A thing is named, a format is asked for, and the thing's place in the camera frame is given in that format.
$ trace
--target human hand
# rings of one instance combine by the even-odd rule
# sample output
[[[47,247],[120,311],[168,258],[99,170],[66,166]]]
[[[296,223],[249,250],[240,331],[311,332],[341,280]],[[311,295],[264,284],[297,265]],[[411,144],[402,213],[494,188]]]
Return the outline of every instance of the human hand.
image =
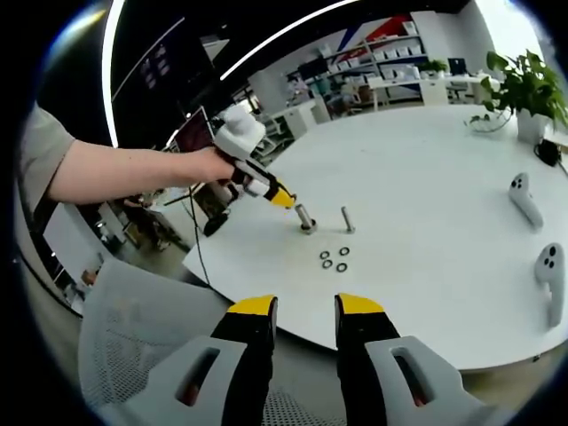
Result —
[[[234,166],[228,163],[213,146],[191,153],[198,168],[196,176],[199,182],[208,183],[222,179],[230,179],[234,173]]]

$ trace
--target gray sleeve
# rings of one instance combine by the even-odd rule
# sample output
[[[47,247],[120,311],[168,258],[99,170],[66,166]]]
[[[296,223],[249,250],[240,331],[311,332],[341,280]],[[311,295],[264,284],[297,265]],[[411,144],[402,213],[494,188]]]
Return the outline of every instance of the gray sleeve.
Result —
[[[32,212],[74,140],[53,115],[34,105],[20,146],[20,173]]]

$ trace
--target metal bolt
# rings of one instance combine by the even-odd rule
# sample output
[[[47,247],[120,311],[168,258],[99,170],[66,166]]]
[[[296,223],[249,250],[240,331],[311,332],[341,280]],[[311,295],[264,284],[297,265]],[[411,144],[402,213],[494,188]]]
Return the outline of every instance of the metal bolt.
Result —
[[[347,208],[345,206],[341,207],[341,213],[343,215],[343,219],[345,220],[345,224],[347,225],[347,233],[355,233],[355,226],[349,217],[349,213],[347,213]]]
[[[308,210],[305,209],[304,205],[298,204],[294,207],[294,209],[302,221],[302,225],[300,226],[302,232],[307,235],[315,233],[318,229],[318,225],[316,224],[316,221],[308,215]]]

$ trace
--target white vr controller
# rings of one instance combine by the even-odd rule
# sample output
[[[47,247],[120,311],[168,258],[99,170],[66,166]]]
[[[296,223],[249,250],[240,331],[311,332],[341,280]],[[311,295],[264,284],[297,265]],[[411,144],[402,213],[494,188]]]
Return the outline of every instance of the white vr controller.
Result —
[[[550,288],[550,306],[548,320],[551,327],[562,321],[564,308],[564,280],[565,280],[564,249],[556,242],[548,244],[534,265],[534,276],[539,283],[548,283]]]
[[[544,219],[532,197],[529,191],[529,175],[526,173],[516,175],[509,187],[509,198],[525,214],[534,228],[540,230],[544,226]]]

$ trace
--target potted plant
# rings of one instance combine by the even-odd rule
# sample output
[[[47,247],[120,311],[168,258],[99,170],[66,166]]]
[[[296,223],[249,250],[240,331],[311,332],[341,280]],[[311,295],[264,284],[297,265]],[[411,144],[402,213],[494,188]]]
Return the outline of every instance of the potted plant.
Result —
[[[526,51],[525,55],[513,59],[489,51],[487,66],[501,71],[505,78],[497,91],[491,87],[489,77],[481,81],[481,86],[491,96],[491,100],[483,104],[489,112],[499,111],[499,116],[505,111],[510,111],[510,116],[517,114],[519,140],[537,145],[548,122],[568,124],[568,111],[558,77],[539,55]],[[470,123],[489,120],[488,114],[483,117],[474,115]]]
[[[422,78],[428,78],[429,76],[443,77],[444,72],[447,70],[447,65],[445,62],[434,59],[418,64],[418,70]]]

